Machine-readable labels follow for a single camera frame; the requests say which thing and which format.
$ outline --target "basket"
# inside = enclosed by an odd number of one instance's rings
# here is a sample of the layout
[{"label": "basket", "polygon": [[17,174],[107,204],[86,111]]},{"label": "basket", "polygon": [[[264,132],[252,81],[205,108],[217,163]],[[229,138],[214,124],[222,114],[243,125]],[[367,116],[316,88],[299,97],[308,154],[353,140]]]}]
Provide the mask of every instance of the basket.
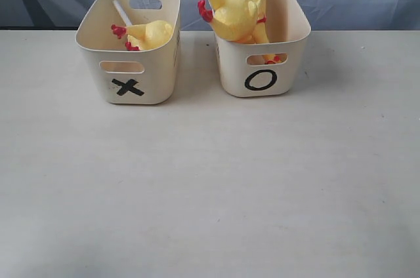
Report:
[{"label": "basket", "polygon": [[160,9],[134,9],[118,0],[134,24],[165,20],[174,33],[165,45],[146,51],[127,51],[111,25],[124,26],[113,0],[96,0],[76,33],[76,43],[89,66],[101,96],[114,104],[158,104],[175,87],[179,53],[180,0],[158,0]]},{"label": "basket", "polygon": [[[237,97],[287,92],[297,76],[311,27],[296,0],[267,0],[267,36],[273,43],[244,45],[216,35],[223,89]],[[280,64],[265,65],[264,54],[277,54]]]}]

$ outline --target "basket handle hole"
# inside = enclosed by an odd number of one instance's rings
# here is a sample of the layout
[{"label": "basket handle hole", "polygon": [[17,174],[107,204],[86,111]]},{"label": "basket handle hole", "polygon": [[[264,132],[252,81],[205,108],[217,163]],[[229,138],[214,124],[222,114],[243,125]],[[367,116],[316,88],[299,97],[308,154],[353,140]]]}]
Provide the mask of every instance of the basket handle hole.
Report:
[{"label": "basket handle hole", "polygon": [[160,0],[130,0],[132,9],[162,9]]},{"label": "basket handle hole", "polygon": [[139,62],[107,62],[99,66],[108,73],[144,73],[144,66]]},{"label": "basket handle hole", "polygon": [[[280,53],[280,54],[275,54],[275,56],[279,56],[280,58],[280,63],[284,63],[287,60],[287,54],[286,53]],[[260,65],[265,65],[266,63],[266,59],[265,58],[270,58],[272,57],[272,54],[259,54],[259,55],[251,55],[248,56],[247,58],[247,64],[250,66],[260,66]]]}]

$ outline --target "x symbol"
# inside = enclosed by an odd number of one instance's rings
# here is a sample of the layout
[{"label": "x symbol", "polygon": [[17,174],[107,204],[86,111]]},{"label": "x symbol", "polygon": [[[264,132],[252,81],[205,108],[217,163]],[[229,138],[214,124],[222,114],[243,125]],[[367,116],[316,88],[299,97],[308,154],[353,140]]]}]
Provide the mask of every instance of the x symbol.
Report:
[{"label": "x symbol", "polygon": [[140,89],[134,88],[134,86],[138,83],[134,79],[128,80],[127,83],[123,83],[117,79],[112,79],[112,83],[115,83],[117,86],[121,87],[121,89],[119,89],[117,92],[119,96],[123,96],[129,91],[137,94],[138,96],[142,96],[144,94],[144,92],[142,92]]}]

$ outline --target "black o mark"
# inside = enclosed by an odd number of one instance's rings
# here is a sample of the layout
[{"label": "black o mark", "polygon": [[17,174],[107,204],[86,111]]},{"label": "black o mark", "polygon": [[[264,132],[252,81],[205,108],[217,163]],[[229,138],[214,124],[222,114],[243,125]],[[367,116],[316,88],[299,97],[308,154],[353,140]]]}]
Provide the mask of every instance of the black o mark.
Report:
[{"label": "black o mark", "polygon": [[119,96],[123,96],[127,92],[132,92],[138,96],[142,96],[144,94],[144,92],[142,92],[140,89],[134,88],[134,86],[138,83],[134,79],[130,79],[126,83],[123,83],[117,79],[112,79],[112,83],[121,87],[117,92]]},{"label": "black o mark", "polygon": [[[256,76],[258,76],[260,73],[270,73],[271,74],[271,81],[269,82],[269,84],[257,88],[257,87],[253,87],[251,86],[251,81],[252,79],[256,78]],[[273,87],[277,82],[277,73],[271,69],[261,69],[261,70],[257,70],[255,73],[252,73],[251,75],[249,75],[249,77],[247,78],[247,80],[245,80],[245,88],[252,90],[252,91],[263,91],[263,90],[267,90],[271,87]]]}]

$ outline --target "table surface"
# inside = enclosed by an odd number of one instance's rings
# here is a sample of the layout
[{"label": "table surface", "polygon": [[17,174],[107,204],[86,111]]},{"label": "table surface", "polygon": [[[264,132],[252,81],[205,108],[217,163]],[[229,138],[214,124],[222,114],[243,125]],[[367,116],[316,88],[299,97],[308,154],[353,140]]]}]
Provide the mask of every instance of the table surface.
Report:
[{"label": "table surface", "polygon": [[73,31],[0,31],[0,277],[420,273],[420,33],[313,32],[283,96],[99,97]]}]

